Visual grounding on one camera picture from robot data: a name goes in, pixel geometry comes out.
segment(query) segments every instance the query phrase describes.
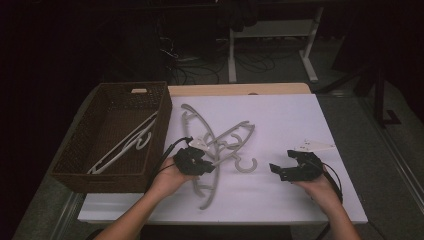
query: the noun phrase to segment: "brown wicker basket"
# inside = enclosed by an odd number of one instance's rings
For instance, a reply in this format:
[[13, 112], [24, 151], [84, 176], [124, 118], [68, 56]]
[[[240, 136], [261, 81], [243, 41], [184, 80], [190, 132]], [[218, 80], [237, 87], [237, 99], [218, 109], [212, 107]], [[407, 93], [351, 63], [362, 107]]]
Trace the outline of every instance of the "brown wicker basket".
[[[128, 150], [101, 174], [88, 170], [158, 111], [151, 139]], [[51, 176], [78, 193], [144, 192], [163, 153], [172, 102], [166, 82], [100, 84]]]

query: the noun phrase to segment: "white board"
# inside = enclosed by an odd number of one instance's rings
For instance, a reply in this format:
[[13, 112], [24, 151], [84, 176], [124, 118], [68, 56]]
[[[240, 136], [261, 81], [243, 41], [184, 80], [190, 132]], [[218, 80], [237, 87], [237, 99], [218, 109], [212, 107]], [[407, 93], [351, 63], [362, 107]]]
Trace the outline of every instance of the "white board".
[[[295, 225], [327, 221], [303, 189], [281, 182], [269, 168], [269, 163], [295, 167], [297, 162], [287, 156], [287, 150], [299, 147], [305, 139], [335, 143], [315, 95], [173, 97], [172, 102], [165, 148], [184, 136], [181, 116], [185, 110], [181, 104], [185, 103], [203, 116], [215, 136], [241, 121], [255, 124], [254, 133], [238, 153], [243, 159], [242, 166], [249, 167], [250, 159], [256, 158], [258, 167], [252, 173], [240, 173], [234, 167], [234, 160], [228, 159], [220, 165], [216, 195], [207, 209], [199, 209], [206, 199], [198, 197], [188, 182], [157, 206], [149, 219], [150, 224]], [[205, 129], [194, 122], [189, 124], [189, 131], [194, 137], [205, 134]], [[181, 147], [186, 146], [179, 144], [171, 155]], [[337, 148], [319, 151], [316, 155], [341, 178], [344, 206], [351, 220], [366, 223], [367, 217]], [[200, 182], [211, 178], [211, 174], [205, 174]], [[87, 194], [78, 219], [113, 221], [140, 196]]]

